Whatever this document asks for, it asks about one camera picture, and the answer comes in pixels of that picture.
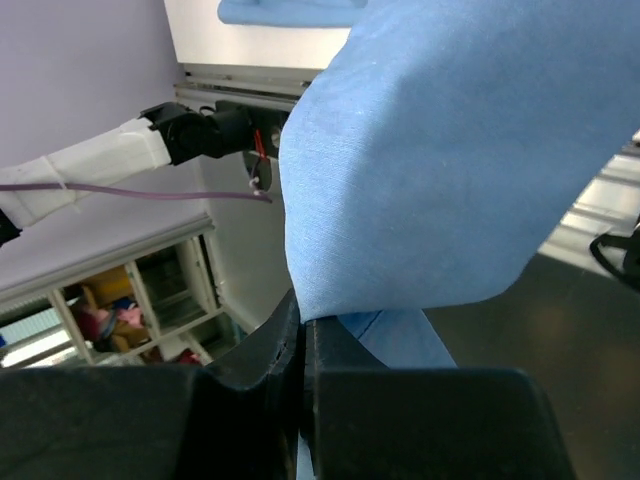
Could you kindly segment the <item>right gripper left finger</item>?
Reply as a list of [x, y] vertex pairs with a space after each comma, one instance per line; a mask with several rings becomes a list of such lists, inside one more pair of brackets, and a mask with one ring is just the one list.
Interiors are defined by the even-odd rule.
[[207, 366], [1, 373], [5, 479], [292, 479], [300, 406], [293, 292]]

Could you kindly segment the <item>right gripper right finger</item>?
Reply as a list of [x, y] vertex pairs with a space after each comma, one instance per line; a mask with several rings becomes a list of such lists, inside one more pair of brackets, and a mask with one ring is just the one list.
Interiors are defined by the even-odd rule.
[[505, 369], [391, 369], [335, 317], [305, 327], [304, 421], [319, 479], [572, 479], [542, 389]]

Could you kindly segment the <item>light blue long sleeve shirt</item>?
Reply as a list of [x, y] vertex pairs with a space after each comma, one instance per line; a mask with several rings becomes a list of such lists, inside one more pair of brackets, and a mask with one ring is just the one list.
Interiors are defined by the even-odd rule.
[[345, 27], [280, 140], [303, 322], [395, 368], [453, 361], [425, 316], [504, 292], [639, 127], [635, 1], [225, 1]]

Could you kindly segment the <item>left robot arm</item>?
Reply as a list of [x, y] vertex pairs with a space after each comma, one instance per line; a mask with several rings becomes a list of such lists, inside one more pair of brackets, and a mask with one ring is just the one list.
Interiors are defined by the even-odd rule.
[[253, 146], [254, 129], [240, 108], [203, 113], [174, 102], [60, 151], [1, 170], [1, 243], [90, 193], [143, 198], [114, 185], [145, 171], [199, 156], [222, 158]]

